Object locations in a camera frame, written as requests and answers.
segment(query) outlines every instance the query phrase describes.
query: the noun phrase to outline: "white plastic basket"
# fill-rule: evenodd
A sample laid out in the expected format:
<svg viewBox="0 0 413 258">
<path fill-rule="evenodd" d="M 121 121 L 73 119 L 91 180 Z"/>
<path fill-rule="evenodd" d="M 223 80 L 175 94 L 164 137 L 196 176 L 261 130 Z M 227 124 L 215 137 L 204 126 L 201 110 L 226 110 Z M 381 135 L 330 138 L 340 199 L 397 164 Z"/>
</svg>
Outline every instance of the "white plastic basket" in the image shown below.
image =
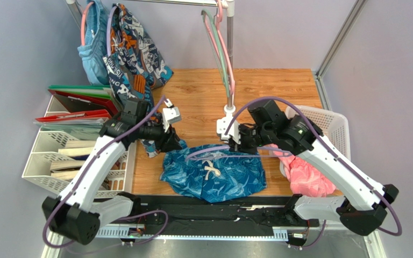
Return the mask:
<svg viewBox="0 0 413 258">
<path fill-rule="evenodd" d="M 68 112 L 55 98 L 52 98 L 45 116 L 59 113 Z M 51 163 L 56 160 L 71 160 L 70 157 L 57 152 L 59 148 L 65 147 L 68 140 L 78 140 L 78 138 L 61 131 L 39 131 L 22 178 L 52 193 L 59 194 L 68 182 L 51 177 Z M 107 175 L 107 179 L 111 181 L 111 190 L 98 191 L 95 198 L 111 198 L 121 191 L 131 192 L 135 157 L 136 145 L 131 144 L 129 150 L 119 158 L 121 164 L 119 170 L 111 170 Z"/>
<path fill-rule="evenodd" d="M 334 146 L 345 156 L 351 159 L 350 155 L 350 130 L 348 128 L 348 119 L 342 114 L 329 110 L 317 109 L 316 107 L 296 105 L 302 113 L 315 123 L 323 133 L 329 138 Z M 297 112 L 286 108 L 286 116 L 294 117 Z"/>
</svg>

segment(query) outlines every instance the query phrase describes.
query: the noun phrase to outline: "wooden surface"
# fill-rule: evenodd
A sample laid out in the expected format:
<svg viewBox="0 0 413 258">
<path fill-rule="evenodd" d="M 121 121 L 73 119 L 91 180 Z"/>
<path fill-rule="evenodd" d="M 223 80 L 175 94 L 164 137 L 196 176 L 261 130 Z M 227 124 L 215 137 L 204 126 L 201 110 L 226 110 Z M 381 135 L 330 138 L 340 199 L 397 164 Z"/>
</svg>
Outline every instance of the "wooden surface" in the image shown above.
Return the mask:
<svg viewBox="0 0 413 258">
<path fill-rule="evenodd" d="M 224 117 L 226 92 L 217 69 L 174 70 L 174 76 L 164 87 L 156 89 L 154 101 L 165 94 L 181 112 L 182 121 L 174 126 L 189 147 L 220 144 L 216 136 L 216 120 Z M 236 69 L 235 106 L 263 96 L 278 96 L 298 104 L 321 108 L 313 75 L 308 69 Z M 284 111 L 286 106 L 279 103 Z M 240 123 L 253 122 L 248 112 L 243 112 Z M 138 144 L 133 180 L 133 193 L 139 195 L 173 195 L 166 182 L 159 180 L 164 153 L 148 158 L 143 146 Z M 289 182 L 280 173 L 279 159 L 265 158 L 267 189 L 257 196 L 290 196 Z"/>
</svg>

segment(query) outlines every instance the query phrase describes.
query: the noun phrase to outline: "gray floor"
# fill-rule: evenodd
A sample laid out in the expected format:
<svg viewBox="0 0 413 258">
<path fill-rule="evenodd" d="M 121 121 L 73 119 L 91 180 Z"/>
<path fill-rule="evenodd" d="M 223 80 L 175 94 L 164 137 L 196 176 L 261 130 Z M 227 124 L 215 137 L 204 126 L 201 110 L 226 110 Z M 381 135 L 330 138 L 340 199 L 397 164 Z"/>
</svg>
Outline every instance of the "gray floor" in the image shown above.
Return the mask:
<svg viewBox="0 0 413 258">
<path fill-rule="evenodd" d="M 310 241 L 317 236 L 311 232 Z M 119 243 L 116 239 L 95 239 L 87 246 L 75 244 L 72 250 L 88 252 Z M 78 257 L 63 250 L 60 257 Z M 116 247 L 87 257 L 164 257 L 164 258 L 223 258 L 223 257 L 294 257 L 294 258 L 366 258 L 369 257 L 364 238 L 351 232 L 324 232 L 316 246 L 303 251 L 287 248 L 281 242 L 154 240 L 146 245 Z"/>
</svg>

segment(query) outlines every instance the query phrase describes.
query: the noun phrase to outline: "pink cloth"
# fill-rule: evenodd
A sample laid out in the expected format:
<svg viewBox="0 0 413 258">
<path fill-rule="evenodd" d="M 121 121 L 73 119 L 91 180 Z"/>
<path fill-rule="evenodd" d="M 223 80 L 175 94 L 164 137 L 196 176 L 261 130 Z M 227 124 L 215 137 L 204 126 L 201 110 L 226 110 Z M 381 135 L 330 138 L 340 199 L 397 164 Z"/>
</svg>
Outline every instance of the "pink cloth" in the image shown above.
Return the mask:
<svg viewBox="0 0 413 258">
<path fill-rule="evenodd" d="M 274 152 L 274 154 L 282 155 L 281 152 Z M 329 179 L 300 157 L 279 157 L 279 159 L 284 165 L 284 173 L 293 193 L 310 197 L 326 197 L 336 190 L 336 186 Z"/>
</svg>

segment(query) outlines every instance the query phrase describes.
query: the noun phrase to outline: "plastic hanger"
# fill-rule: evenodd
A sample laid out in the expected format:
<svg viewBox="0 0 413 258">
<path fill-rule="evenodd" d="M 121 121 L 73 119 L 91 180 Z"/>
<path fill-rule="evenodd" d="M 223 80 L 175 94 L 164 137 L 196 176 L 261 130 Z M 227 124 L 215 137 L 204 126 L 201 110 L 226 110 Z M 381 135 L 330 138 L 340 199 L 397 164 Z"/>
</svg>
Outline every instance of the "plastic hanger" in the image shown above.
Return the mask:
<svg viewBox="0 0 413 258">
<path fill-rule="evenodd" d="M 106 51 L 108 53 L 108 56 L 111 56 L 111 23 L 112 23 L 112 17 L 114 16 L 114 12 L 116 11 L 117 6 L 114 6 L 111 11 L 110 15 L 108 17 L 108 24 L 106 26 Z"/>
<path fill-rule="evenodd" d="M 95 2 L 90 2 L 87 4 L 86 8 L 82 12 L 82 20 L 81 20 L 81 46 L 86 45 L 86 18 L 87 13 L 89 12 L 90 7 L 95 4 Z"/>
<path fill-rule="evenodd" d="M 230 76 L 229 87 L 227 87 L 227 85 L 224 83 L 224 86 L 226 87 L 227 96 L 229 97 L 229 94 L 234 95 L 234 93 L 235 93 L 235 79 L 233 77 L 233 70 L 232 70 L 232 65 L 230 63 L 229 54 L 228 54 L 227 48 L 224 44 L 224 39 L 223 39 L 223 37 L 221 35 L 221 32 L 219 30 L 219 24 L 223 20 L 223 5 L 222 5 L 221 0 L 216 0 L 216 3 L 218 4 L 218 9 L 216 11 L 216 16 L 215 16 L 215 27 L 216 27 L 217 35 L 219 37 L 219 42 L 215 42 L 215 40 L 213 38 L 215 33 L 211 32 L 211 28 L 209 28 L 208 22 L 206 20 L 206 16 L 204 16 L 203 19 L 204 19 L 204 23 L 205 23 L 205 28 L 206 28 L 209 36 L 210 36 L 211 42 L 214 46 L 214 50 L 215 50 L 216 55 L 218 56 L 219 59 L 220 59 L 220 56 L 221 56 L 221 47 L 220 46 L 222 46 L 222 54 L 224 56 L 225 63 L 226 63 L 227 69 L 229 71 L 229 76 Z"/>
</svg>

